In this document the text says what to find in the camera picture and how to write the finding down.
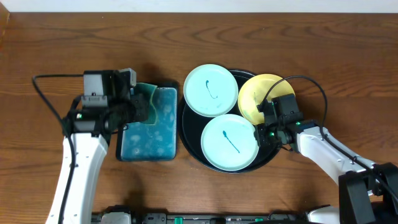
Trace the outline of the green yellow scrub sponge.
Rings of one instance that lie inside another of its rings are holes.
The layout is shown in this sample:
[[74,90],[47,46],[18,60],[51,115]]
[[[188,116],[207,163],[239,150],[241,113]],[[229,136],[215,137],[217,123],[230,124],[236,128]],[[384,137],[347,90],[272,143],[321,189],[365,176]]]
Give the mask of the green yellow scrub sponge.
[[153,96],[156,89],[157,85],[150,83],[137,83],[136,87],[134,88],[136,93],[142,93],[144,95],[144,99],[149,104],[148,117],[145,121],[142,121],[142,123],[147,125],[155,125],[157,123],[158,115],[153,103]]

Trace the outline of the mint plate bottom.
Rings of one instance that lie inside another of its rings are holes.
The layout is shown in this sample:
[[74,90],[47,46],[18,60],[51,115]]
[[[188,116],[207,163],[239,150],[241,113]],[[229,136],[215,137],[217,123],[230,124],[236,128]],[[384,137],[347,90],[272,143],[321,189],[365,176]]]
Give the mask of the mint plate bottom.
[[201,149],[207,161],[227,172],[247,168],[257,157],[255,127],[236,114],[213,118],[201,134]]

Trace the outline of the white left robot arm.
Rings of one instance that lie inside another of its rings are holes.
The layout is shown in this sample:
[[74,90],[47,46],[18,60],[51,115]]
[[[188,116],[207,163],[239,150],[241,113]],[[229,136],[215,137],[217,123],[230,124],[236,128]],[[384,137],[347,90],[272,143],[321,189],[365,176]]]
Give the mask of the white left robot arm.
[[99,172],[111,136],[145,121],[149,102],[133,93],[136,72],[85,71],[82,95],[62,119],[63,161],[47,223],[90,223]]

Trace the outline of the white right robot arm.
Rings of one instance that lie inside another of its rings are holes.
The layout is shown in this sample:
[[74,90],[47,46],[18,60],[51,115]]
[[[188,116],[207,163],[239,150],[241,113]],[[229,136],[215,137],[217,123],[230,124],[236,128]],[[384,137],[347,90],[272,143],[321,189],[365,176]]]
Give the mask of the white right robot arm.
[[397,223],[397,166],[365,159],[297,109],[263,108],[256,126],[261,147],[288,145],[319,166],[338,185],[339,206],[307,212],[304,223]]

